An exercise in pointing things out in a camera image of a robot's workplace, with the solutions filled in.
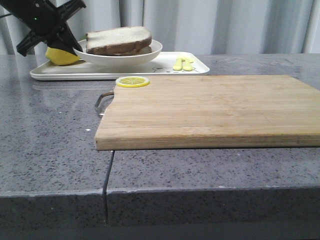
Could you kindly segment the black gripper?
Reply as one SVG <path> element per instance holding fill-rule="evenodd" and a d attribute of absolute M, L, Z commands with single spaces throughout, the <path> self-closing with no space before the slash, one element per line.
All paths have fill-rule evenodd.
<path fill-rule="evenodd" d="M 30 28 L 27 36 L 16 46 L 19 54 L 26 56 L 40 42 L 73 55 L 76 55 L 74 49 L 83 50 L 67 20 L 86 7 L 84 1 L 69 0 L 56 7 L 49 0 L 2 0 L 0 5 Z"/>

